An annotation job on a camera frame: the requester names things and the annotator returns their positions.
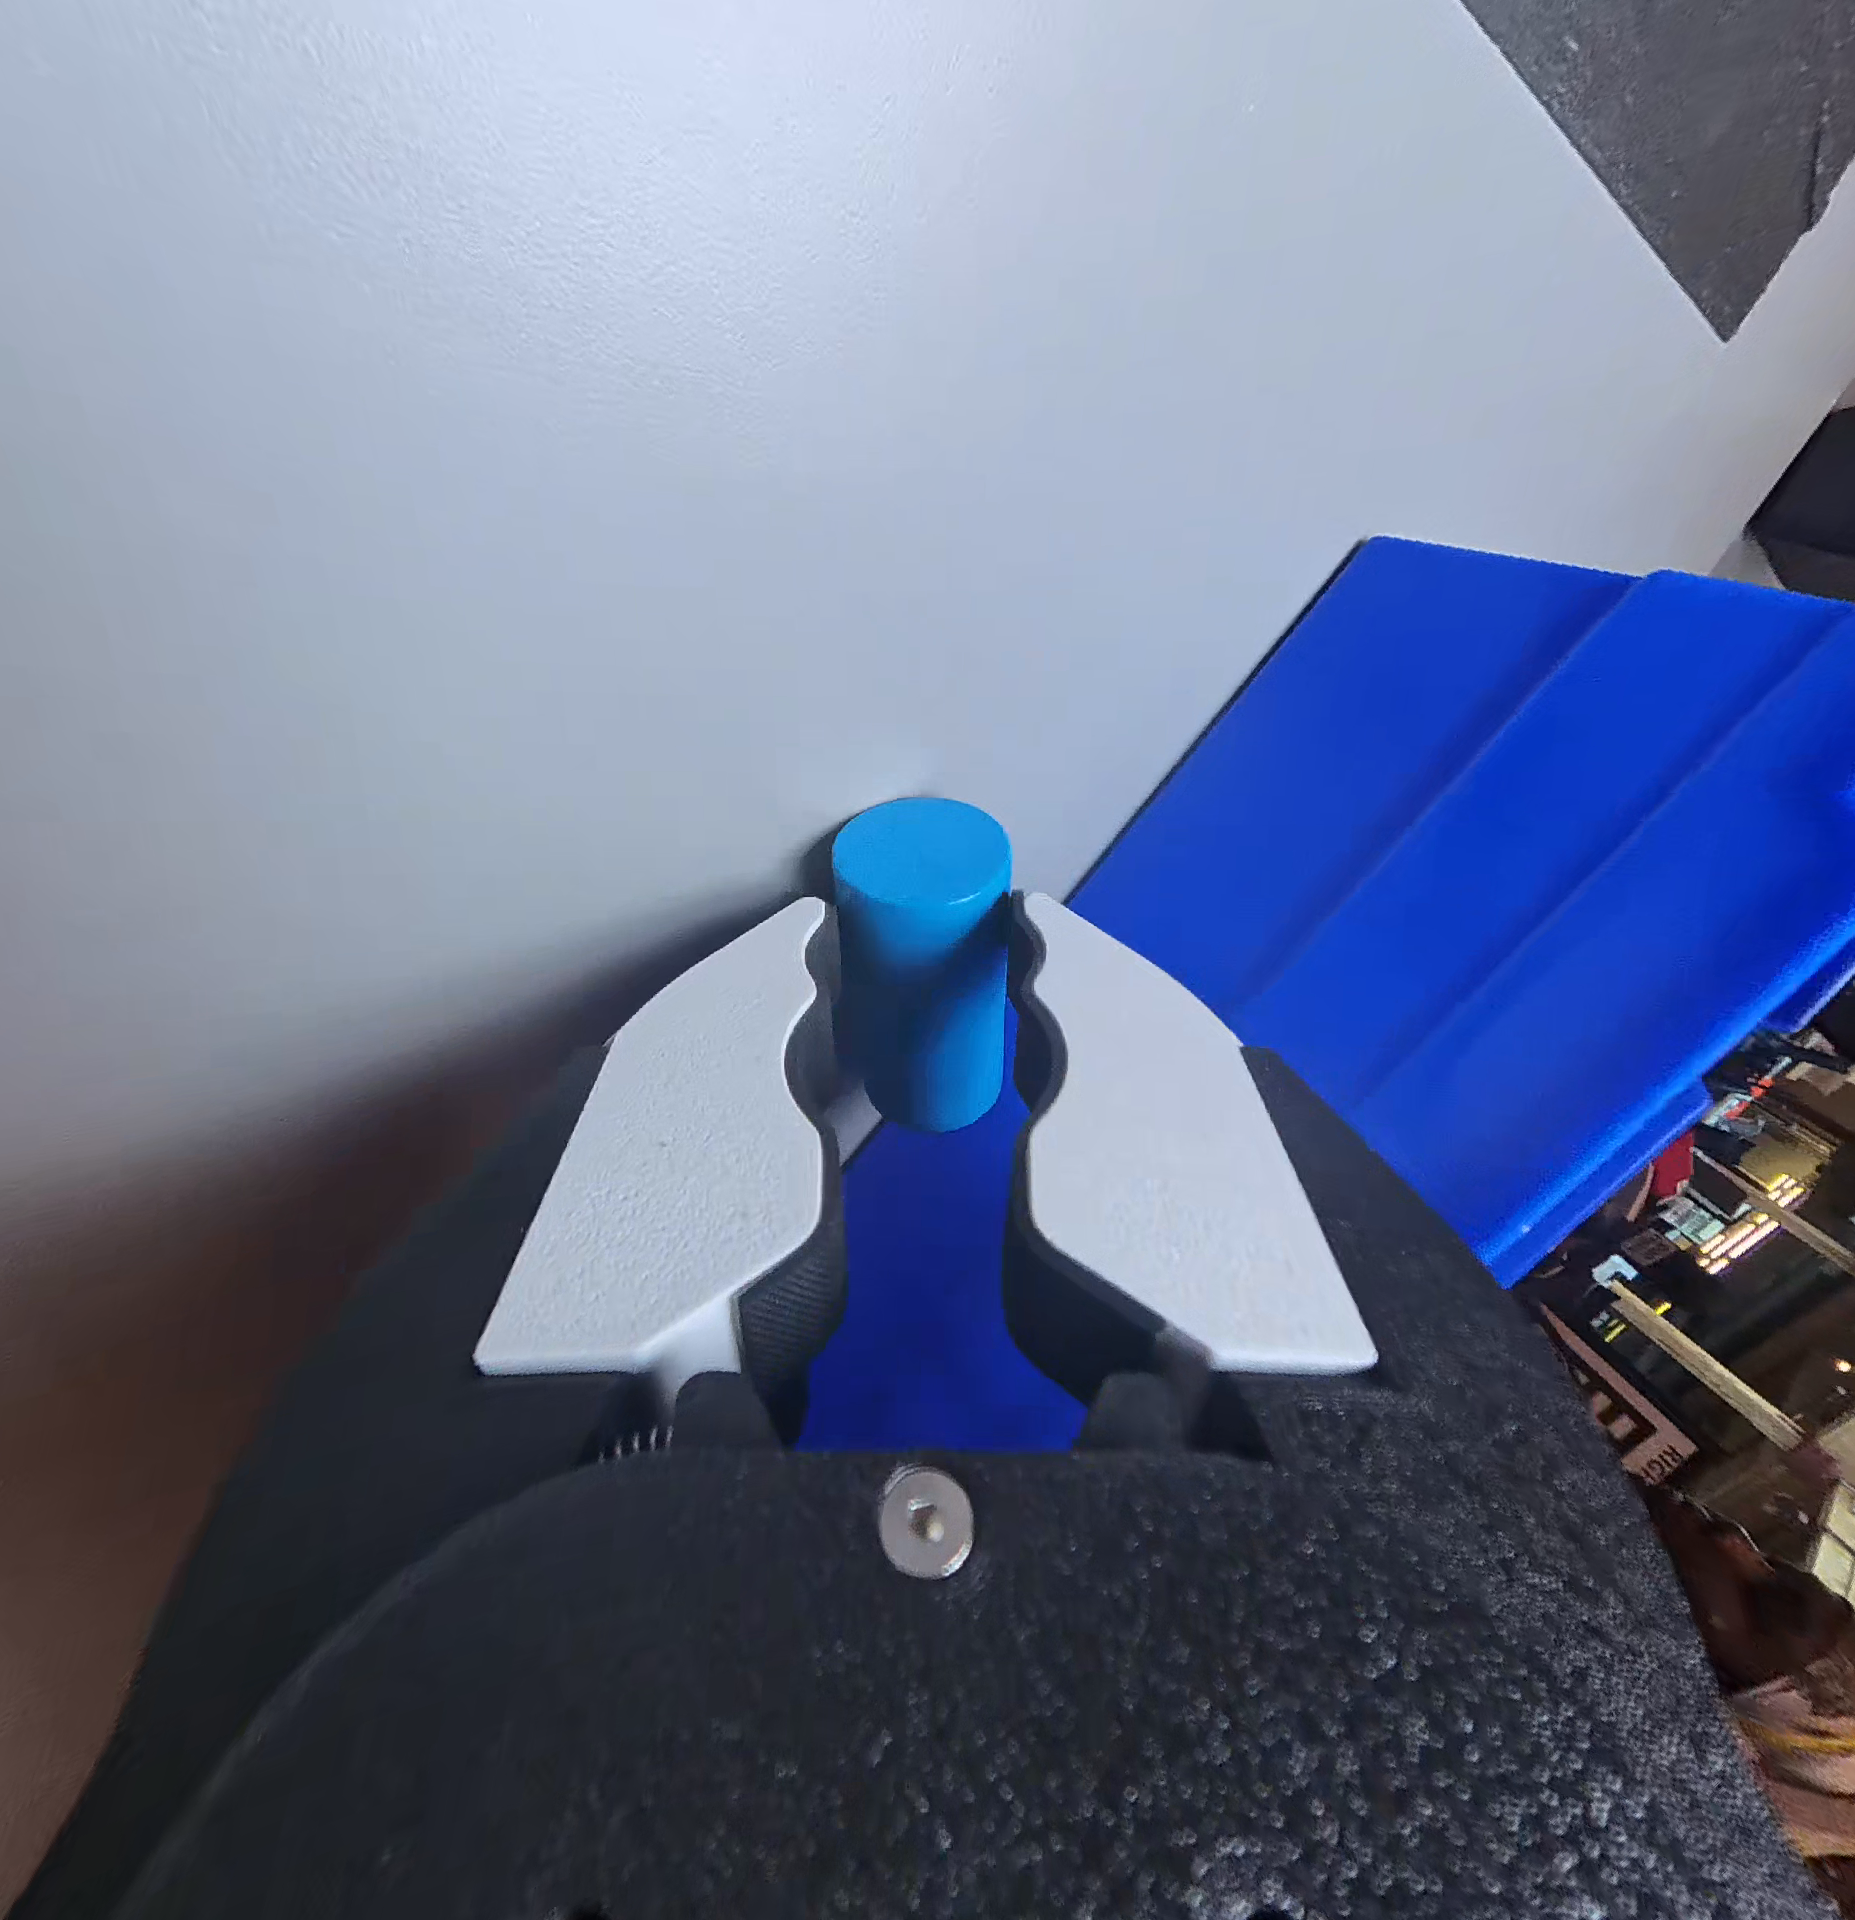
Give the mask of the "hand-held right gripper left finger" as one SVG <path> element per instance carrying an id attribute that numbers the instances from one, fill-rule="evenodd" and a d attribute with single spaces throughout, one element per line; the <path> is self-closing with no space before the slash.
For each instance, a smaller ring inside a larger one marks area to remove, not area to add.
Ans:
<path id="1" fill-rule="evenodd" d="M 848 1300 L 835 912 L 798 897 L 608 1043 L 474 1347 L 483 1379 L 697 1375 L 804 1420 Z"/>

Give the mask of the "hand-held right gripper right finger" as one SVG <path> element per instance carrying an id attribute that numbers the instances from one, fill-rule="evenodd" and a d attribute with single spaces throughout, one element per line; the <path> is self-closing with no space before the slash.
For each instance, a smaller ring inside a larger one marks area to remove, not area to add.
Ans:
<path id="1" fill-rule="evenodd" d="M 1377 1366 L 1243 1044 L 1051 894 L 1009 905 L 999 1300 L 1051 1382 L 1360 1379 Z"/>

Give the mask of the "blue wooden cylinder block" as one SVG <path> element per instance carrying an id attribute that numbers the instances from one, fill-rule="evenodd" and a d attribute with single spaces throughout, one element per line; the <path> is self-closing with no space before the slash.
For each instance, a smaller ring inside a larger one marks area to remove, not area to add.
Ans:
<path id="1" fill-rule="evenodd" d="M 895 799 L 829 847 L 837 1031 L 873 1109 L 918 1135 L 978 1124 L 1008 1076 L 1008 829 L 954 799 Z"/>

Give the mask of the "blue plastic bin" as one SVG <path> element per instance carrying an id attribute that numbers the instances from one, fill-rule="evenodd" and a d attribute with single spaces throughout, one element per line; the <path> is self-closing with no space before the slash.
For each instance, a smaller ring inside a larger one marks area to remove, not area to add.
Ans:
<path id="1" fill-rule="evenodd" d="M 1511 1289 L 1855 972 L 1855 605 L 1366 539 L 1066 905 Z"/>

